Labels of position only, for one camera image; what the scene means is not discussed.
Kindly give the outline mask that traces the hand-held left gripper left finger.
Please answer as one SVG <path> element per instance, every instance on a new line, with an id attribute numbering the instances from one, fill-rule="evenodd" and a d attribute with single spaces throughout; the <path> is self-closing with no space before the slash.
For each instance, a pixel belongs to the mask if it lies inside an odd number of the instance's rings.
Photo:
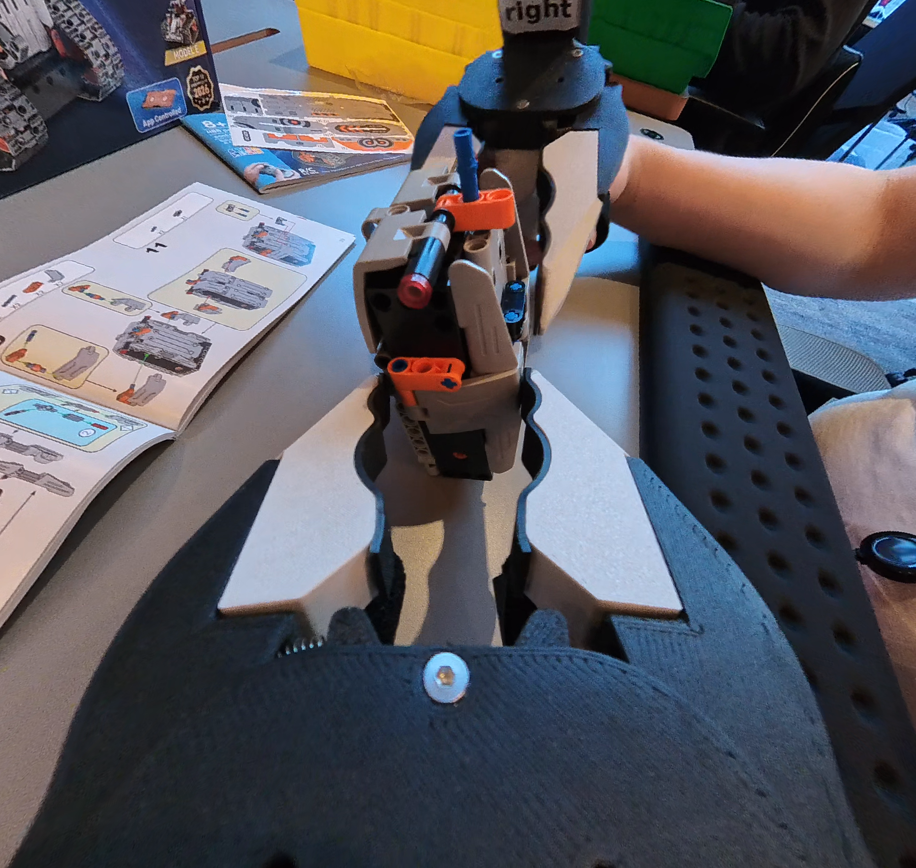
<path id="1" fill-rule="evenodd" d="M 220 611 L 293 611 L 326 634 L 337 610 L 357 607 L 394 641 L 401 561 L 375 485 L 389 418 L 389 386 L 371 376 L 284 451 Z"/>

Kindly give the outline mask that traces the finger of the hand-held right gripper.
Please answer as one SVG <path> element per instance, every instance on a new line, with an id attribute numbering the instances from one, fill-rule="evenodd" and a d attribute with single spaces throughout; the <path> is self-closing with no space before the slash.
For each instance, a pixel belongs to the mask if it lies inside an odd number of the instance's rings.
<path id="1" fill-rule="evenodd" d="M 598 130 L 570 131 L 542 153 L 552 198 L 543 215 L 547 244 L 536 287 L 539 335 L 565 302 L 598 220 L 598 139 Z"/>

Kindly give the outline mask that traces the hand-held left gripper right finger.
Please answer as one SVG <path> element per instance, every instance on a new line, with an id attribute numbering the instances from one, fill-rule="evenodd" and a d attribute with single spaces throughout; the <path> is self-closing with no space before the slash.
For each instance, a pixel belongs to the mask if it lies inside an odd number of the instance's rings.
<path id="1" fill-rule="evenodd" d="M 495 578 L 502 641 L 534 609 L 558 610 L 572 643 L 594 643 L 609 613 L 674 619 L 679 593 L 628 457 L 542 375 L 524 371 L 522 463 L 513 545 Z"/>

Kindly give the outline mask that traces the grey building block robot model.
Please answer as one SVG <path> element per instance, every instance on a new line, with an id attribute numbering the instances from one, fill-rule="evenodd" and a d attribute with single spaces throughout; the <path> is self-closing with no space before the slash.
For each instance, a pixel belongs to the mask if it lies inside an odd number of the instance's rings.
<path id="1" fill-rule="evenodd" d="M 487 168 L 464 197 L 474 154 L 468 129 L 444 128 L 392 204 L 367 216 L 354 301 L 419 462 L 489 480 L 512 467 L 520 435 L 530 273 L 509 179 Z M 516 338 L 500 308 L 512 280 L 528 288 Z"/>

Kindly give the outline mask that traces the person's right forearm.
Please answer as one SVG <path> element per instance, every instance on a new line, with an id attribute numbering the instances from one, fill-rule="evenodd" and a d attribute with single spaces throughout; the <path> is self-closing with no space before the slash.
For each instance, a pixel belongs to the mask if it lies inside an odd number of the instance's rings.
<path id="1" fill-rule="evenodd" d="M 915 168 L 871 171 L 672 148 L 632 135 L 612 221 L 783 292 L 915 295 Z"/>

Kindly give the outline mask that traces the grey desk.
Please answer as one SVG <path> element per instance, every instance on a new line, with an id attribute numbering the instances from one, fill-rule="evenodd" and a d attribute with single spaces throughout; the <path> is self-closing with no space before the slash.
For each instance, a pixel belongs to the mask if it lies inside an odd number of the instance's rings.
<path id="1" fill-rule="evenodd" d="M 254 197 L 179 128 L 4 199 L 2 278 L 96 241 L 192 182 Z M 176 441 L 146 451 L 99 493 L 2 628 L 2 865 L 40 808 L 95 669 L 148 585 L 263 462 L 368 376 L 352 296 L 358 254 L 354 247 L 223 378 Z M 637 261 L 635 236 L 612 227 L 531 350 L 531 364 L 630 453 L 636 298 L 625 284 L 637 283 Z M 436 485 L 397 423 L 385 438 L 380 485 L 407 567 L 398 640 L 482 642 L 496 624 L 482 565 L 495 575 L 509 549 L 524 471 Z"/>

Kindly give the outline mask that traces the green bin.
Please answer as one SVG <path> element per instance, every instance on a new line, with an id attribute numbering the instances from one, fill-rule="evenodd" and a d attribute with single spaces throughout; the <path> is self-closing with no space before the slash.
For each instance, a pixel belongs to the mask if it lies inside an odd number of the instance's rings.
<path id="1" fill-rule="evenodd" d="M 671 93 L 617 73 L 613 73 L 612 81 L 621 87 L 622 99 L 628 110 L 667 123 L 678 120 L 689 100 L 687 92 Z"/>

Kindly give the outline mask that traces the green plastic bins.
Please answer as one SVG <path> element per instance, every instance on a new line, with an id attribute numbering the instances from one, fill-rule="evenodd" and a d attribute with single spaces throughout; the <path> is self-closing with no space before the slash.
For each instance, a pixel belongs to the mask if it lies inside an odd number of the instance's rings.
<path id="1" fill-rule="evenodd" d="M 711 70 L 731 16 L 716 0 L 593 0 L 588 43 L 616 74 L 681 94 Z"/>

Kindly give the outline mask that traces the black perforated board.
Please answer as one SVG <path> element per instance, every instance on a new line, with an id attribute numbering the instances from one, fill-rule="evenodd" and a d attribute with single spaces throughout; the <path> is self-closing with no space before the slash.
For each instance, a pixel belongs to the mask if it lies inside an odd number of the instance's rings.
<path id="1" fill-rule="evenodd" d="M 882 866 L 914 866 L 914 731 L 762 286 L 638 244 L 643 457 L 775 614 Z"/>

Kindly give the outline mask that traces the yellow plastic bin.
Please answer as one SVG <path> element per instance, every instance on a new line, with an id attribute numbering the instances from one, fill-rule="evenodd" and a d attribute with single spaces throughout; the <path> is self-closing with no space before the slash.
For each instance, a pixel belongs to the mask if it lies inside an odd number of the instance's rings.
<path id="1" fill-rule="evenodd" d="M 436 103 L 501 47 L 496 0 L 295 0 L 311 67 Z"/>

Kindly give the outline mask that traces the white sticker sheet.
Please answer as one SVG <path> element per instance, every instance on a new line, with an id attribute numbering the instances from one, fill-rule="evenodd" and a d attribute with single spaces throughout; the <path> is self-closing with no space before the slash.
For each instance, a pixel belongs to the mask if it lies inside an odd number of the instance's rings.
<path id="1" fill-rule="evenodd" d="M 323 153 L 410 154 L 414 139 L 387 102 L 221 84 L 235 145 Z"/>

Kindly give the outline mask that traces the open instruction manual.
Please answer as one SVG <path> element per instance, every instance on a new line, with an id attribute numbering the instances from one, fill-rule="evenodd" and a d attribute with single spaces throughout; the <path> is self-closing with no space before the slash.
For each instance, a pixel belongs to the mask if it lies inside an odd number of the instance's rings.
<path id="1" fill-rule="evenodd" d="M 2 284 L 1 622 L 101 489 L 353 244 L 195 183 Z"/>

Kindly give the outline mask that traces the person's light shirt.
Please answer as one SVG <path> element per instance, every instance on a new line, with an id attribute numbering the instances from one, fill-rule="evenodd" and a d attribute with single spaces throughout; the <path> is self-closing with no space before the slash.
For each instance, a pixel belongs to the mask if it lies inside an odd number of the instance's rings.
<path id="1" fill-rule="evenodd" d="M 826 404 L 809 421 L 853 547 L 881 531 L 914 535 L 915 381 Z M 915 586 L 860 575 L 913 720 Z"/>

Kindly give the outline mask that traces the black badge reel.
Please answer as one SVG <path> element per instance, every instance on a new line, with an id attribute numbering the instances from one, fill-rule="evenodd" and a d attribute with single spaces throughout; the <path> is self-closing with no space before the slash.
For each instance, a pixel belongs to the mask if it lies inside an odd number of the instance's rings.
<path id="1" fill-rule="evenodd" d="M 900 583 L 916 580 L 916 537 L 901 531 L 879 531 L 863 538 L 855 557 L 878 576 Z"/>

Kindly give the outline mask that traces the small blue booklet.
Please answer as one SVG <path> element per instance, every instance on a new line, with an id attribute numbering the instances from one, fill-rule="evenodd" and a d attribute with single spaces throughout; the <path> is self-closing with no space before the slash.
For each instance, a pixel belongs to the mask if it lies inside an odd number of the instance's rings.
<path id="1" fill-rule="evenodd" d="M 186 115 L 181 123 L 258 194 L 410 161 L 409 154 L 348 155 L 234 145 L 226 117 L 221 113 Z"/>

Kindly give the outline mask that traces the blue robot kit box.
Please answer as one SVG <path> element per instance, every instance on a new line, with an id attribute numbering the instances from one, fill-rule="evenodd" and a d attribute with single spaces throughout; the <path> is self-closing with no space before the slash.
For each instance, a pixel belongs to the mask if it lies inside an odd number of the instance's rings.
<path id="1" fill-rule="evenodd" d="M 1 195 L 222 109 L 200 0 L 1 0 Z"/>

